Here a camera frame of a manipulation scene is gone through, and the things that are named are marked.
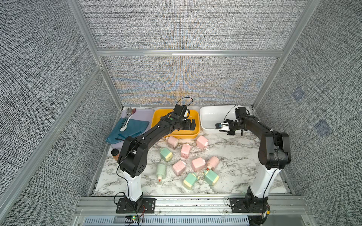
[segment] silver spoon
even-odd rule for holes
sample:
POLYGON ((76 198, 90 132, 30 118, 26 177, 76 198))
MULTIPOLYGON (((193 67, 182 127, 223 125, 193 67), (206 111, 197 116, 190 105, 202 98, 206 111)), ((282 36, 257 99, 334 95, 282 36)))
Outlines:
POLYGON ((128 117, 125 126, 120 129, 120 132, 123 132, 123 131, 125 131, 125 130, 127 129, 127 124, 128 124, 128 122, 130 121, 132 115, 133 115, 135 112, 136 112, 136 109, 135 109, 135 108, 132 108, 131 115, 128 117))
POLYGON ((127 120, 128 120, 128 117, 130 117, 131 114, 132 114, 132 108, 129 107, 129 108, 127 108, 126 119, 123 121, 121 128, 123 128, 123 127, 126 125, 126 122, 127 122, 127 120))

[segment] textured gray panel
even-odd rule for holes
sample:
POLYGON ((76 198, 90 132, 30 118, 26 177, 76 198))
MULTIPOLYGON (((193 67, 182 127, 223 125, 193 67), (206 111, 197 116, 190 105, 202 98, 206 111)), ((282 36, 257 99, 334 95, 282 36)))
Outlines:
POLYGON ((251 105, 274 57, 104 57, 125 105, 251 105))
POLYGON ((0 7, 0 195, 95 63, 66 1, 0 7))
POLYGON ((307 0, 80 0, 98 48, 282 49, 307 0))
POLYGON ((289 134, 286 172, 319 226, 361 225, 361 37, 360 1, 321 1, 257 109, 289 134))
POLYGON ((117 114, 99 75, 2 225, 69 225, 117 114))

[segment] jar lid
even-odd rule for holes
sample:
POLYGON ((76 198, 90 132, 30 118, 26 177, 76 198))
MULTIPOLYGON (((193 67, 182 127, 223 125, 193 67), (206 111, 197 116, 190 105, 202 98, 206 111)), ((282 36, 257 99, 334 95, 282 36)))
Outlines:
POLYGON ((119 151, 118 151, 117 148, 112 149, 111 155, 116 156, 116 155, 118 155, 118 154, 119 154, 119 151))

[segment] teal cloth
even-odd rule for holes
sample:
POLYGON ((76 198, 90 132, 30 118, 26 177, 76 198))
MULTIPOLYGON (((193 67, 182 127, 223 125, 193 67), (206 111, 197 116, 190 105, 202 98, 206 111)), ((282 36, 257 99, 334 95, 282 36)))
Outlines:
POLYGON ((138 135, 141 135, 141 134, 143 134, 143 132, 146 130, 148 124, 150 123, 149 121, 140 121, 140 120, 130 119, 127 124, 126 130, 123 132, 120 132, 119 130, 121 129, 121 126, 125 120, 126 120, 126 118, 121 118, 117 122, 117 125, 114 127, 114 129, 112 130, 112 132, 106 139, 106 142, 108 142, 110 144, 116 144, 116 143, 121 142, 122 140, 125 140, 129 136, 136 137, 138 135))

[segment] yellow tray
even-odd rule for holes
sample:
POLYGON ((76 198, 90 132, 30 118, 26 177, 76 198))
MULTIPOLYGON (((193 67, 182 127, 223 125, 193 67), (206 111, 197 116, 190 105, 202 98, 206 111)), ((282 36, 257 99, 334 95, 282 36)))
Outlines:
MULTIPOLYGON (((152 126, 154 127, 159 121, 160 118, 162 116, 167 115, 167 113, 170 113, 172 111, 172 109, 159 109, 156 110, 155 113, 153 114, 153 118, 152 118, 152 126)), ((188 117, 189 119, 195 119, 195 123, 196 123, 196 127, 195 130, 179 130, 179 131, 173 131, 171 134, 165 136, 173 136, 175 138, 178 139, 182 139, 182 138, 196 138, 197 135, 200 133, 200 117, 199 117, 199 113, 195 110, 190 110, 190 116, 188 117)))

